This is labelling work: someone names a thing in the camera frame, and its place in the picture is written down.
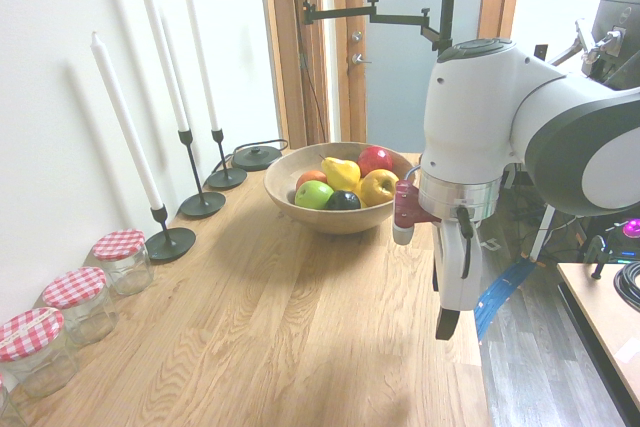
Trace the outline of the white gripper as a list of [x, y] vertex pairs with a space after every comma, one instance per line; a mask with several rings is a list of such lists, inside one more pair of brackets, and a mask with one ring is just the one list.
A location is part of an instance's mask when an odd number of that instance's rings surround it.
[[475, 226], [470, 248], [455, 220], [435, 224], [435, 266], [440, 296], [435, 338], [450, 340], [456, 331], [459, 311], [473, 310], [481, 295], [482, 249]]

